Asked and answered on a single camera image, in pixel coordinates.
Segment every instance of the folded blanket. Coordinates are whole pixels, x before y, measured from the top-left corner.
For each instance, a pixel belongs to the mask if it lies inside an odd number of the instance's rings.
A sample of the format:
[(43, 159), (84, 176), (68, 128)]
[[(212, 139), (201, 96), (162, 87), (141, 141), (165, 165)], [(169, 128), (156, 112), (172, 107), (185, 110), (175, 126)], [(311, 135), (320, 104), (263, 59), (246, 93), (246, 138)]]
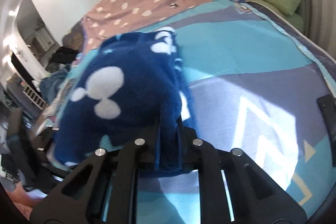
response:
[(113, 146), (138, 137), (160, 116), (156, 169), (181, 168), (177, 120), (195, 128), (175, 30), (126, 33), (106, 40), (78, 81), (55, 136), (55, 158), (81, 162), (109, 138)]

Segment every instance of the mattress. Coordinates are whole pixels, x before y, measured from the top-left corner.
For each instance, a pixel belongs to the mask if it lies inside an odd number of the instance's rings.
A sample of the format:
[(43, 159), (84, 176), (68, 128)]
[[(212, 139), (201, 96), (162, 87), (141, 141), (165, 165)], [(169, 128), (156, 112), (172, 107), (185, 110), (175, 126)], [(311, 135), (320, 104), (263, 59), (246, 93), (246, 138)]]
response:
[[(100, 7), (83, 19), (90, 22), (86, 56), (68, 78), (79, 79), (95, 58), (104, 38), (93, 29), (114, 25), (107, 14), (92, 24)], [(243, 0), (203, 1), (146, 24), (126, 31), (176, 29), (198, 137), (217, 149), (242, 148), (311, 216), (336, 181), (317, 104), (335, 94), (335, 61), (267, 8)], [(197, 172), (140, 176), (138, 190), (138, 223), (200, 223)]]

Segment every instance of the metal screw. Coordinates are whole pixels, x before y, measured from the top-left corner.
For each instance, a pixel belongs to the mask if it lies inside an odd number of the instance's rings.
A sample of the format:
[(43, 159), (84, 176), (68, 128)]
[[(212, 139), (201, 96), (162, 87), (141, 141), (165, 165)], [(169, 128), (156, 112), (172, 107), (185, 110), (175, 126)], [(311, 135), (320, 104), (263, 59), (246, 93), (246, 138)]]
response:
[(96, 154), (96, 156), (100, 157), (105, 155), (106, 150), (103, 148), (98, 148), (94, 153)]
[(243, 151), (240, 148), (234, 148), (232, 149), (232, 154), (239, 157), (243, 154)]
[(145, 144), (145, 140), (144, 139), (142, 139), (142, 138), (139, 138), (139, 139), (136, 139), (135, 141), (134, 141), (134, 143), (136, 144), (136, 145), (144, 145)]
[(203, 141), (201, 139), (194, 139), (193, 145), (201, 146), (203, 144)]

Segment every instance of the white polka dot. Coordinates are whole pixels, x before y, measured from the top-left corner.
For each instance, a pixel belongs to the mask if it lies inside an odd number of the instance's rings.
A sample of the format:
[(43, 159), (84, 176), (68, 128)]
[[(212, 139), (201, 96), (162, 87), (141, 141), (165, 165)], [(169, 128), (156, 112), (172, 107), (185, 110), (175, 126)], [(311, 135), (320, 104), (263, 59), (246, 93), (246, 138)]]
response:
[(84, 88), (77, 88), (73, 92), (70, 100), (73, 102), (77, 102), (79, 100), (82, 100), (85, 97), (85, 95), (86, 95), (86, 90)]
[(142, 13), (142, 15), (143, 15), (144, 17), (150, 16), (150, 15), (152, 15), (152, 11), (151, 11), (151, 10), (146, 10), (146, 11), (144, 11), (144, 12)]
[(128, 7), (128, 3), (127, 3), (127, 2), (125, 2), (125, 3), (121, 6), (121, 8), (122, 8), (123, 10), (127, 9), (127, 7)]
[(167, 31), (172, 32), (172, 33), (176, 33), (176, 30), (172, 27), (169, 27), (169, 26), (165, 26), (165, 27), (162, 27), (162, 28), (159, 28), (159, 29), (156, 30), (156, 32), (159, 32), (159, 31), (165, 31), (166, 34), (165, 35), (163, 35), (162, 33), (161, 34), (156, 34), (155, 37), (164, 37), (164, 36), (170, 37), (170, 35), (167, 34)]
[(124, 85), (124, 73), (118, 67), (104, 67), (92, 73), (86, 81), (87, 96), (101, 100), (115, 94)]
[(152, 52), (156, 52), (156, 53), (165, 53), (165, 54), (168, 54), (168, 55), (171, 54), (170, 45), (168, 45), (165, 42), (157, 42), (157, 43), (153, 44), (151, 46), (151, 50), (152, 50)]
[(170, 50), (171, 50), (171, 52), (177, 52), (177, 48), (176, 48), (176, 46), (174, 46), (174, 45), (172, 45), (172, 46), (170, 47)]
[(133, 8), (132, 9), (132, 14), (133, 15), (137, 14), (139, 12), (139, 10), (140, 10), (140, 8), (138, 8), (138, 7)]
[(184, 93), (182, 91), (179, 91), (181, 102), (182, 102), (182, 110), (181, 110), (181, 119), (182, 121), (189, 119), (190, 116), (190, 111), (188, 108), (188, 101), (187, 98), (185, 97)]
[(115, 101), (104, 98), (95, 105), (94, 112), (99, 118), (111, 120), (120, 115), (121, 109)]

